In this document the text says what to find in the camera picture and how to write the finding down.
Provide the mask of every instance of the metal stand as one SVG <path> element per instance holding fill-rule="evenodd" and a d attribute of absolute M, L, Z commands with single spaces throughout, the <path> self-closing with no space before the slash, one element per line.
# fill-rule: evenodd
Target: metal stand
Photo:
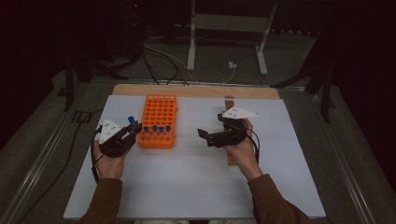
<path fill-rule="evenodd" d="M 96 60 L 93 60 L 84 53 L 74 51 L 70 46 L 66 46 L 64 52 L 66 72 L 66 106 L 64 108 L 64 111 L 69 110 L 75 99 L 74 72 L 76 72 L 76 75 L 81 82 L 90 82 L 92 79 L 92 74 L 90 72 L 90 69 L 88 68 L 87 63 L 115 79 L 128 79 L 128 77 L 120 76 L 118 73 L 114 72 L 110 68 L 105 67 Z"/>
<path fill-rule="evenodd" d="M 332 69 L 334 64 L 322 65 L 315 64 L 306 69 L 303 69 L 298 75 L 291 77 L 283 82 L 270 85 L 272 88 L 283 89 L 290 84 L 304 78 L 311 76 L 308 84 L 305 87 L 305 92 L 307 94 L 316 94 L 320 87 L 323 85 L 322 91 L 322 101 L 321 101 L 321 115 L 327 123 L 329 120 L 329 105 L 330 105 L 330 91 L 332 85 Z"/>
<path fill-rule="evenodd" d="M 187 69 L 189 71 L 194 70 L 196 50 L 195 29 L 243 31 L 262 33 L 262 42 L 256 46 L 255 50 L 257 54 L 257 61 L 260 67 L 260 73 L 262 75 L 266 75 L 268 73 L 268 70 L 262 51 L 270 33 L 272 21 L 276 12 L 276 7 L 277 5 L 272 6 L 270 15 L 268 15 L 268 17 L 266 18 L 199 14 L 195 13 L 195 0 L 191 0 L 191 36 Z"/>

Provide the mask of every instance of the test tube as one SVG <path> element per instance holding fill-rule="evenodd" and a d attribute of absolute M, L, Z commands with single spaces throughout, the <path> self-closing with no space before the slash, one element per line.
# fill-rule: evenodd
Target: test tube
<path fill-rule="evenodd" d="M 134 123 L 134 116 L 130 116 L 130 117 L 128 118 L 128 121 L 129 121 L 130 123 Z"/>
<path fill-rule="evenodd" d="M 145 126 L 145 127 L 143 128 L 143 132 L 145 132 L 145 135 L 149 135 L 149 127 L 148 127 L 148 126 Z"/>
<path fill-rule="evenodd" d="M 166 135 L 170 135 L 171 134 L 171 126 L 170 125 L 166 125 Z"/>
<path fill-rule="evenodd" d="M 163 127 L 160 127 L 159 130 L 160 130 L 160 135 L 163 135 Z"/>
<path fill-rule="evenodd" d="M 158 131 L 157 125 L 153 125 L 153 126 L 152 126 L 152 131 L 153 131 L 154 133 L 156 133 L 156 132 Z"/>

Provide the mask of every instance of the wooden edge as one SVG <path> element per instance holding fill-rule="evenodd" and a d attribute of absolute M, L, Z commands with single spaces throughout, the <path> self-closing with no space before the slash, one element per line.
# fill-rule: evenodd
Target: wooden edge
<path fill-rule="evenodd" d="M 176 86 L 176 85 L 144 85 L 118 84 L 113 95 L 141 95 L 150 93 L 173 93 L 178 97 L 224 98 L 231 94 L 242 99 L 280 99 L 276 89 L 257 87 L 227 87 L 227 86 Z"/>

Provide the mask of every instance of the gray floor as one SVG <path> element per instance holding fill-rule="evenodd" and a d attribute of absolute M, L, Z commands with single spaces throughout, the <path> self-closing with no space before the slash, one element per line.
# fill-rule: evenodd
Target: gray floor
<path fill-rule="evenodd" d="M 200 84 L 216 85 L 231 76 L 232 70 L 228 68 L 228 62 L 236 62 L 234 77 L 227 84 L 266 87 L 297 74 L 314 41 L 313 37 L 306 35 L 270 35 L 264 51 L 269 74 L 263 77 L 259 74 L 251 41 L 221 45 L 198 40 L 195 71 L 191 75 Z M 188 38 L 181 37 L 174 41 L 156 38 L 147 41 L 147 44 L 179 58 L 183 63 L 187 62 Z M 148 61 L 153 70 L 162 76 L 170 77 L 174 74 L 173 65 L 165 60 L 148 57 Z M 179 64 L 179 69 L 190 84 L 197 84 L 183 69 L 183 65 Z M 125 83 L 151 82 L 149 72 L 141 62 L 121 74 L 130 77 Z M 49 155 L 48 164 L 43 164 L 46 168 L 38 176 L 36 187 L 27 193 L 26 196 L 30 196 L 27 202 L 21 202 L 19 207 L 25 208 L 22 213 L 39 198 L 60 172 L 78 128 L 78 124 L 70 122 L 73 111 L 103 108 L 107 96 L 120 83 L 101 74 L 96 74 L 90 84 L 77 82 L 76 103 L 72 112 L 65 113 L 65 99 L 56 96 L 59 88 L 64 86 L 64 73 L 56 76 L 53 81 L 54 91 L 0 153 L 2 215 L 16 198 L 22 180 L 39 153 L 50 147 L 48 143 L 54 145 L 54 151 Z M 304 79 L 296 82 L 289 88 L 279 90 L 279 94 L 289 110 L 327 214 L 327 218 L 315 219 L 314 223 L 395 223 L 395 194 L 380 171 L 339 90 L 332 87 L 331 124 L 325 124 L 318 115 L 318 97 L 301 91 L 307 81 Z M 64 220 L 63 213 L 99 118 L 100 113 L 96 113 L 90 123 L 80 126 L 72 158 L 64 174 L 22 223 L 75 223 Z M 64 127 L 57 127 L 63 120 L 66 120 Z M 61 134 L 52 135 L 54 130 L 60 130 Z"/>

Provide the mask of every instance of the cable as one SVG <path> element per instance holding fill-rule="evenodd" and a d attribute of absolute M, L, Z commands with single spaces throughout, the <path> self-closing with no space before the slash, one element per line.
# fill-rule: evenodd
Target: cable
<path fill-rule="evenodd" d="M 200 83 L 200 81 L 196 80 L 196 79 L 190 74 L 189 70 L 187 69 L 186 64 L 184 64 L 181 60 L 179 60 L 178 58 L 176 58 L 176 57 L 174 57 L 174 56 L 172 56 L 172 55 L 170 55 L 170 54 L 167 54 L 167 53 L 161 52 L 161 51 L 159 51 L 159 50 L 153 49 L 153 48 L 151 48 L 149 45 L 147 45 L 145 42 L 143 42 L 143 45 L 145 45 L 145 46 L 146 46 L 147 48 L 149 48 L 149 49 L 152 49 L 153 51 L 156 51 L 156 52 L 158 52 L 158 53 L 161 53 L 161 54 L 163 54 L 163 55 L 166 55 L 166 56 L 168 56 L 168 57 L 170 57 L 170 58 L 175 59 L 176 61 L 178 61 L 179 63 L 181 63 L 181 64 L 183 65 L 184 68 L 186 68 L 187 74 L 189 74 L 189 76 L 190 76 L 190 78 L 191 78 L 192 80 L 194 80 L 194 81 L 197 82 L 197 83 Z"/>
<path fill-rule="evenodd" d="M 315 38 L 312 37 L 312 39 L 311 39 L 308 43 L 306 43 L 306 44 L 297 52 L 297 54 L 295 54 L 294 56 L 292 56 L 291 58 L 289 58 L 289 59 L 287 59 L 287 60 L 285 60 L 285 61 L 283 61 L 283 62 L 276 63 L 276 64 L 274 64 L 274 65 L 272 65 L 272 66 L 268 66 L 268 70 L 273 69 L 273 68 L 275 68 L 275 67 L 278 67 L 278 66 L 280 66 L 280 65 L 283 64 L 283 63 L 287 63 L 287 62 L 289 62 L 289 61 L 291 61 L 291 60 L 297 58 L 297 56 L 299 56 L 299 55 L 308 47 L 308 45 L 310 45 L 314 40 L 315 40 Z"/>
<path fill-rule="evenodd" d="M 148 52 L 146 52 L 145 50 L 153 51 L 153 52 L 155 52 L 155 53 L 157 53 L 157 54 L 159 54 L 159 55 L 153 54 L 153 53 L 148 53 Z M 154 56 L 154 57 L 163 58 L 163 59 L 165 59 L 166 61 L 168 61 L 169 63 L 171 63 L 171 64 L 175 67 L 176 72 L 175 72 L 175 74 L 174 74 L 171 78 L 168 79 L 168 81 L 166 82 L 166 85 L 168 85 L 173 79 L 175 79 L 175 78 L 177 77 L 177 75 L 179 75 L 179 77 L 180 77 L 180 82 L 181 82 L 183 85 L 189 85 L 189 84 L 186 82 L 186 80 L 184 80 L 184 78 L 183 78 L 183 76 L 181 75 L 180 70 L 178 69 L 177 65 L 172 61 L 172 59 L 171 59 L 170 57 L 168 57 L 167 55 L 161 54 L 160 52 L 154 51 L 154 50 L 152 50 L 152 49 L 147 49 L 147 48 L 144 48 L 144 53 L 147 53 L 147 54 L 152 55 L 152 56 Z"/>
<path fill-rule="evenodd" d="M 87 119 L 89 116 L 92 116 L 93 114 L 102 111 L 103 109 L 99 109 L 99 110 L 95 110 L 92 112 L 86 112 L 89 113 L 84 119 Z M 46 196 L 46 194 L 50 191 L 50 189 L 55 185 L 55 183 L 58 181 L 58 179 L 61 177 L 61 175 L 64 173 L 64 170 L 66 169 L 67 165 L 69 164 L 71 157 L 72 157 L 72 153 L 73 153 L 73 147 L 74 144 L 76 142 L 76 137 L 77 137 L 77 133 L 79 128 L 81 127 L 83 123 L 81 122 L 77 128 L 76 131 L 73 135 L 73 139 L 72 139 L 72 143 L 70 145 L 70 149 L 69 149 L 69 153 L 67 156 L 67 160 L 66 163 L 64 164 L 64 167 L 62 168 L 61 172 L 55 177 L 55 179 L 52 181 L 52 183 L 47 187 L 46 190 L 44 190 L 44 192 L 41 194 L 41 196 L 32 204 L 32 206 L 29 207 L 29 209 L 25 212 L 25 214 L 23 216 L 21 216 L 21 218 L 19 219 L 19 221 L 17 222 L 18 224 L 22 223 L 23 220 L 27 217 L 27 215 L 29 215 L 29 213 L 38 205 L 38 203 L 44 198 L 44 196 Z"/>
<path fill-rule="evenodd" d="M 253 130 L 251 130 L 251 129 L 249 129 L 249 128 L 247 128 L 247 130 L 251 131 L 251 132 L 254 134 L 254 136 L 256 136 L 257 144 L 259 145 L 259 149 L 260 149 L 260 139 L 259 139 L 259 136 L 257 136 L 257 134 L 256 134 Z"/>
<path fill-rule="evenodd" d="M 152 77 L 153 82 L 157 83 L 157 85 L 160 85 L 160 83 L 158 82 L 157 78 L 153 74 L 152 68 L 151 68 L 151 66 L 149 65 L 149 63 L 148 63 L 148 61 L 146 59 L 146 55 L 143 53 L 142 56 L 143 56 L 143 62 L 145 63 L 145 65 L 146 65 L 146 67 L 148 69 L 148 72 L 149 72 L 149 74 Z"/>
<path fill-rule="evenodd" d="M 326 217 L 326 219 L 332 224 L 332 220 L 329 217 Z"/>
<path fill-rule="evenodd" d="M 237 60 L 237 61 L 235 61 L 236 63 L 244 63 L 246 66 L 247 66 L 247 68 L 250 70 L 250 72 L 251 72 L 251 74 L 253 74 L 259 81 L 260 81 L 260 84 L 261 85 L 263 85 L 264 84 L 264 80 L 265 80 L 265 76 L 262 76 L 260 73 L 258 73 L 256 70 L 254 70 L 252 67 L 251 67 L 251 64 L 250 64 L 250 62 L 247 62 L 246 60 Z"/>
<path fill-rule="evenodd" d="M 97 171 L 96 171 L 96 163 L 100 160 L 100 159 L 102 159 L 102 157 L 103 157 L 103 155 L 96 161 L 94 158 L 94 155 L 93 155 L 93 143 L 94 143 L 94 141 L 95 141 L 95 136 L 98 134 L 98 133 L 100 133 L 101 131 L 102 131 L 102 125 L 100 125 L 99 126 L 99 128 L 98 129 L 96 129 L 96 131 L 95 132 L 93 132 L 93 135 L 92 135 L 92 137 L 91 137 L 91 160 L 92 160 L 92 173 L 93 173 L 93 178 L 95 179 L 95 182 L 96 182 L 96 184 L 98 183 L 98 181 L 99 181 L 99 174 L 97 173 Z"/>
<path fill-rule="evenodd" d="M 230 81 L 231 79 L 233 79 L 233 75 L 234 75 L 234 74 L 235 74 L 235 68 L 233 68 L 233 74 L 231 75 L 231 77 L 228 78 L 226 81 L 221 82 L 221 83 L 219 83 L 219 84 L 225 84 L 225 83 L 227 83 L 228 81 Z"/>
<path fill-rule="evenodd" d="M 256 162 L 259 164 L 259 158 L 260 158 L 260 149 L 257 147 L 256 142 L 253 140 L 250 135 L 247 134 L 247 139 L 251 141 L 251 143 L 254 146 L 254 157 L 256 158 Z"/>

